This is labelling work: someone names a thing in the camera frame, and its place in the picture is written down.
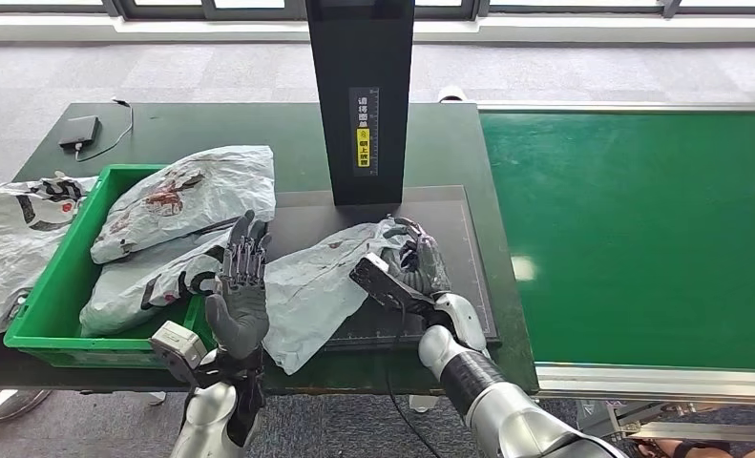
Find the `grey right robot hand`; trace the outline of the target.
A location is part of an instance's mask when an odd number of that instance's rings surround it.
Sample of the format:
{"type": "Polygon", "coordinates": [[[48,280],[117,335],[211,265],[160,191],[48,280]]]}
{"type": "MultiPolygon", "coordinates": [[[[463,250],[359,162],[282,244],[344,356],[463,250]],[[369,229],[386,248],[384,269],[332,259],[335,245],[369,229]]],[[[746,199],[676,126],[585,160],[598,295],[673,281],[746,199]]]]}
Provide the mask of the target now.
{"type": "Polygon", "coordinates": [[[420,294],[436,299],[451,292],[451,280],[436,239],[411,219],[392,218],[385,239],[407,237],[400,248],[384,248],[388,273],[420,294]]]}

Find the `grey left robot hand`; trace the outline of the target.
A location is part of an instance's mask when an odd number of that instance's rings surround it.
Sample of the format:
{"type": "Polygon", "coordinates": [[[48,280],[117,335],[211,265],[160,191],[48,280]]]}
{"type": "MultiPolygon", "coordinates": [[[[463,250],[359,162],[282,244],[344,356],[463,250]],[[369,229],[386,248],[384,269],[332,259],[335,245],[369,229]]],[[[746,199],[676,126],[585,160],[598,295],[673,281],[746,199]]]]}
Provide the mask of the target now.
{"type": "Polygon", "coordinates": [[[245,211],[231,228],[216,289],[205,300],[219,349],[237,360],[260,349],[269,330],[264,271],[270,241],[269,223],[245,211]]]}

